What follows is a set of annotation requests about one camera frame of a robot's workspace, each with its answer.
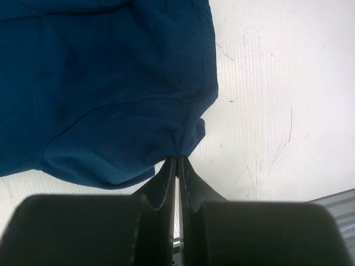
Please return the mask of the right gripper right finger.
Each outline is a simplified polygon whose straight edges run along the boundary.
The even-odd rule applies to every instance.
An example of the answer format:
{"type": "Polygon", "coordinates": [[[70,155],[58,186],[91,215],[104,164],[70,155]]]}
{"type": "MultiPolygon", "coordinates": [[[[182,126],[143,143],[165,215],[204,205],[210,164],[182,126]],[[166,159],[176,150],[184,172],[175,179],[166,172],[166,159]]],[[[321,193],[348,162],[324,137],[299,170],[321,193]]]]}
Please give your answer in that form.
{"type": "Polygon", "coordinates": [[[179,160],[183,265],[350,265],[336,222],[321,205],[228,201],[179,160]]]}

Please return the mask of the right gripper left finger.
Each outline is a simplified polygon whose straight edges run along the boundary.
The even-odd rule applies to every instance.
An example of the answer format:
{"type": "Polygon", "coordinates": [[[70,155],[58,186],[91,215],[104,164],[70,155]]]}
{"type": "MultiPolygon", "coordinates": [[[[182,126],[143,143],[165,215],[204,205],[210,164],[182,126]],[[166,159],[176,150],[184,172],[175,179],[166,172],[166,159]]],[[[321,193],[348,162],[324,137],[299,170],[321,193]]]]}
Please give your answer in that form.
{"type": "Polygon", "coordinates": [[[176,160],[128,196],[34,195],[1,239],[2,265],[172,265],[176,160]]]}

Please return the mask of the navy blue t-shirt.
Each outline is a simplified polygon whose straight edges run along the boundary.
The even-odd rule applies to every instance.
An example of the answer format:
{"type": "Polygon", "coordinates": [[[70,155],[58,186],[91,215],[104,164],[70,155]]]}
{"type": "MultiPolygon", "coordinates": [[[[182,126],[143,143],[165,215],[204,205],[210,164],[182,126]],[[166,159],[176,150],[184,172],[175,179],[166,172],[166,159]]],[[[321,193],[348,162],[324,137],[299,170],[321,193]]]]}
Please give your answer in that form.
{"type": "Polygon", "coordinates": [[[105,189],[190,155],[218,96],[208,1],[2,1],[1,175],[105,189]]]}

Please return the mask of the aluminium mounting rail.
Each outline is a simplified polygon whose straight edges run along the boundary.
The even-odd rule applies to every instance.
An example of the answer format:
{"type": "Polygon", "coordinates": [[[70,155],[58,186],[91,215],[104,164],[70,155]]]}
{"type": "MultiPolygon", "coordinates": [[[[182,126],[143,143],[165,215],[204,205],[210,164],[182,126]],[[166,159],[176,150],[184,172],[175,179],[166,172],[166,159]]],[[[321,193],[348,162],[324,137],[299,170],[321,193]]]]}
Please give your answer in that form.
{"type": "Polygon", "coordinates": [[[312,201],[322,205],[336,220],[345,239],[354,237],[354,189],[312,201]]]}

